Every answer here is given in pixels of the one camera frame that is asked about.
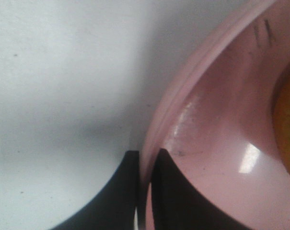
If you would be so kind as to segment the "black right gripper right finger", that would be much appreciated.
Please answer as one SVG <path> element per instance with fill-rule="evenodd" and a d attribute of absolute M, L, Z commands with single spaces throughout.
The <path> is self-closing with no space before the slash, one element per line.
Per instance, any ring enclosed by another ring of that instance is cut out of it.
<path fill-rule="evenodd" d="M 151 176 L 157 230 L 245 230 L 247 227 L 208 201 L 184 177 L 169 152 L 160 149 Z"/>

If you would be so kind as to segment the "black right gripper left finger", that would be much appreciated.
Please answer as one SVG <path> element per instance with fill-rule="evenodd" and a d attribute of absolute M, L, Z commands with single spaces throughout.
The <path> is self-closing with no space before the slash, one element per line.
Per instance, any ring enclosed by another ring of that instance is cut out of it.
<path fill-rule="evenodd" d="M 139 152 L 129 150 L 111 179 L 55 230 L 133 230 L 139 194 Z"/>

